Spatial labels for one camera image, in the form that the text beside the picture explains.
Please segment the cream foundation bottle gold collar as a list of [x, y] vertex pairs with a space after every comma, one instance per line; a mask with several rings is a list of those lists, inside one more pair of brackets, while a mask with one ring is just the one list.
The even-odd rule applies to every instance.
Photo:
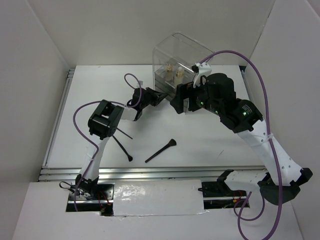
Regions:
[[179, 66], [175, 72], [174, 85], [178, 86], [183, 83], [185, 70], [183, 67]]

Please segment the small gold cap bottle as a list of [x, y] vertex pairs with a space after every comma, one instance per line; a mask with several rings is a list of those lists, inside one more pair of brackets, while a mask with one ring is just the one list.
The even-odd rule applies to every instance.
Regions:
[[174, 72], [174, 65], [172, 63], [168, 63], [165, 68], [165, 80], [172, 81]]

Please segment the clear acrylic makeup organizer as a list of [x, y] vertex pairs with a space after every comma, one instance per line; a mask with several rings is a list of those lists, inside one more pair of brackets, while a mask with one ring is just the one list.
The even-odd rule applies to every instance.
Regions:
[[[184, 68], [183, 84], [193, 82], [197, 74], [192, 66], [213, 53], [213, 50], [187, 35], [180, 32], [171, 34], [152, 51], [154, 90], [167, 93], [165, 99], [171, 101], [176, 94], [174, 78], [177, 68]], [[174, 65], [172, 81], [165, 79], [168, 63]]]

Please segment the black thin makeup brush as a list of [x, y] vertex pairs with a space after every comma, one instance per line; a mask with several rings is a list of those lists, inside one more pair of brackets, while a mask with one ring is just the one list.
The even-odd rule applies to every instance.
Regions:
[[120, 133], [124, 134], [125, 136], [127, 136], [127, 137], [130, 138], [131, 140], [133, 139], [129, 134], [127, 134], [127, 133], [124, 132], [123, 130], [117, 128], [117, 131], [119, 131]]

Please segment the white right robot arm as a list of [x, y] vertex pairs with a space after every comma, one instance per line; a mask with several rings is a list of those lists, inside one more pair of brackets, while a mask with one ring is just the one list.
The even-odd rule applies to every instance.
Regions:
[[253, 102], [237, 98], [231, 78], [224, 73], [214, 73], [202, 76], [201, 80], [200, 86], [196, 87], [192, 82], [177, 85], [170, 105], [181, 114], [184, 100], [188, 99], [191, 112], [204, 109], [219, 116], [225, 127], [250, 146], [266, 169], [228, 169], [217, 179], [218, 192], [228, 196], [233, 191], [258, 191], [276, 206], [293, 200], [300, 192], [300, 186], [312, 177], [312, 171], [295, 163], [268, 132], [267, 122]]

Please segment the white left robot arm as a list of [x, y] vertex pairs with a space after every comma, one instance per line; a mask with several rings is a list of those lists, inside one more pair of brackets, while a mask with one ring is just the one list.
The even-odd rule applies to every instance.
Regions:
[[[78, 133], [89, 142], [84, 165], [75, 179], [75, 194], [91, 200], [98, 194], [99, 169], [107, 142], [118, 129], [121, 120], [136, 122], [148, 106], [156, 107], [167, 94], [149, 87], [135, 88], [132, 98], [126, 103], [100, 100], [80, 106], [73, 114], [72, 121]], [[76, 122], [77, 113], [92, 104], [98, 104], [87, 122], [89, 136], [86, 136]]]

